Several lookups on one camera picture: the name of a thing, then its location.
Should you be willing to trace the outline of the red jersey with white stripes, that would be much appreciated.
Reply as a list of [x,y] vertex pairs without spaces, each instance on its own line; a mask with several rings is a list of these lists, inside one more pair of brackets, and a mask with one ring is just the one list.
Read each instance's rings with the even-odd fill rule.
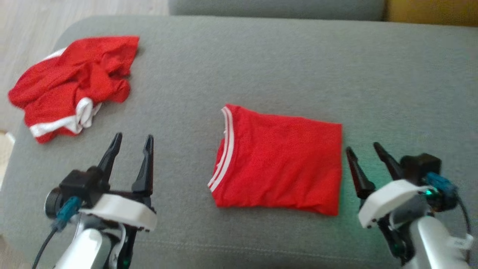
[[342,124],[226,104],[208,188],[219,208],[339,215]]

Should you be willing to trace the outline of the large yellow sofa cushion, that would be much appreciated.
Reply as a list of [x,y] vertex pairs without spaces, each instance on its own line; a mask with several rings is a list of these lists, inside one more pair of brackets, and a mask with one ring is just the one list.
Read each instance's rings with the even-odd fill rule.
[[384,20],[478,27],[478,0],[386,0]]

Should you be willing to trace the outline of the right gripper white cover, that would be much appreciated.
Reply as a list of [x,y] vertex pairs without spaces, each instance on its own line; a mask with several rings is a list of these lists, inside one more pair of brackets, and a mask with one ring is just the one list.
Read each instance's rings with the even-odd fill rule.
[[402,266],[423,266],[426,253],[419,228],[426,223],[426,211],[420,193],[426,187],[406,181],[396,159],[380,143],[374,142],[373,146],[394,180],[377,191],[360,167],[352,148],[345,149],[356,195],[366,199],[358,213],[360,224],[366,229],[378,227],[389,252]]

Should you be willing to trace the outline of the grey sofa back cushion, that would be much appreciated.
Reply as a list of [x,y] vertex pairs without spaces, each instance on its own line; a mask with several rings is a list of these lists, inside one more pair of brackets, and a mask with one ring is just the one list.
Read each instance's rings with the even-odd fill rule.
[[381,21],[386,0],[167,0],[169,14]]

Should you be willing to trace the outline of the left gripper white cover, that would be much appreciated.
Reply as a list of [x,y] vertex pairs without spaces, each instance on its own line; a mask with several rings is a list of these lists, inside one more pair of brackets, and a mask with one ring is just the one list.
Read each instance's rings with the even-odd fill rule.
[[[114,161],[121,148],[122,133],[116,133],[98,164],[101,183],[109,183]],[[131,190],[150,197],[153,193],[154,137],[147,136],[143,161]],[[114,194],[103,194],[92,209],[81,209],[79,236],[96,244],[94,269],[129,269],[138,232],[154,231],[157,214],[145,203]]]

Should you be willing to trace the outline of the grey fabric sofa seat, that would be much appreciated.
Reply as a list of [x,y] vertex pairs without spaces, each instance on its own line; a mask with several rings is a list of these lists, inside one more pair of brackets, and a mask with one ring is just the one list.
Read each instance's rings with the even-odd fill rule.
[[111,176],[130,190],[154,136],[158,227],[138,233],[131,269],[398,268],[380,231],[363,229],[343,157],[339,216],[289,209],[220,209],[207,187],[224,130],[220,109],[343,126],[377,187],[390,181],[374,142],[396,159],[427,152],[459,187],[478,269],[478,29],[365,21],[96,16],[54,50],[102,35],[138,35],[131,92],[105,104],[77,137],[38,144],[16,134],[0,194],[0,234],[33,262],[50,232],[43,205],[71,170],[97,164],[123,133]]

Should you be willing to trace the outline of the red shorts with white trim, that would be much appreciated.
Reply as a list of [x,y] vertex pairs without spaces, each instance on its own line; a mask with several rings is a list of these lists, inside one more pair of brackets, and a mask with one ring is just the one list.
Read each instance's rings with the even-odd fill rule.
[[34,139],[45,144],[77,136],[92,126],[103,103],[125,102],[139,41],[137,35],[83,38],[27,69],[7,97],[24,111]]

